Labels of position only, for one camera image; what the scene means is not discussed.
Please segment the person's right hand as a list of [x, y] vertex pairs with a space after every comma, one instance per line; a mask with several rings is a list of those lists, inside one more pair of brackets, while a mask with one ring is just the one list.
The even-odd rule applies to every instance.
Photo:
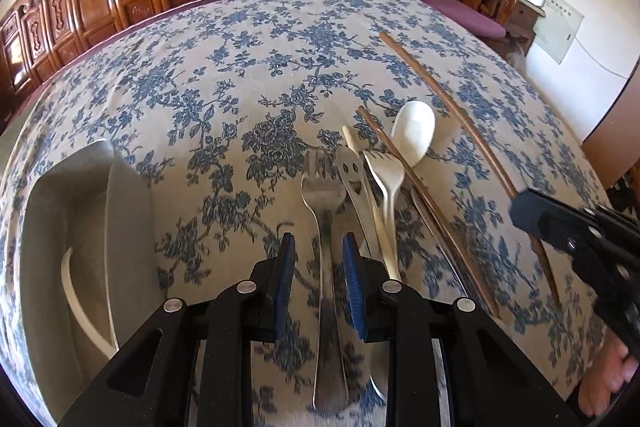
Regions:
[[603, 345], [582, 377], [578, 391], [578, 405], [587, 417], [605, 412], [612, 395], [628, 384], [638, 369], [639, 361], [628, 347], [609, 329]]

